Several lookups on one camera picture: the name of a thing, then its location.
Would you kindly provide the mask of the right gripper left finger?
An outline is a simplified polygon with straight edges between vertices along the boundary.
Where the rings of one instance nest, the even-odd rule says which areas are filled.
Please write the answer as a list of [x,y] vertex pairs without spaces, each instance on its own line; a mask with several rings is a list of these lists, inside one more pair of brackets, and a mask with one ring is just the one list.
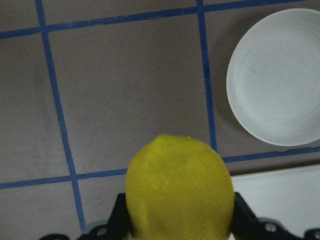
[[126,194],[119,193],[106,223],[99,223],[77,240],[128,240],[130,237],[130,217],[126,204]]

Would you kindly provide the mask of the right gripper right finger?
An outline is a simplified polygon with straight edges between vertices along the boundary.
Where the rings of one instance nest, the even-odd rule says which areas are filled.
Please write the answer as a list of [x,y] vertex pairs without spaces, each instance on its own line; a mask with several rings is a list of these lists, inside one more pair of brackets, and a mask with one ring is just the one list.
[[231,233],[236,240],[318,240],[320,229],[307,229],[302,237],[288,231],[281,222],[257,217],[239,192],[234,193]]

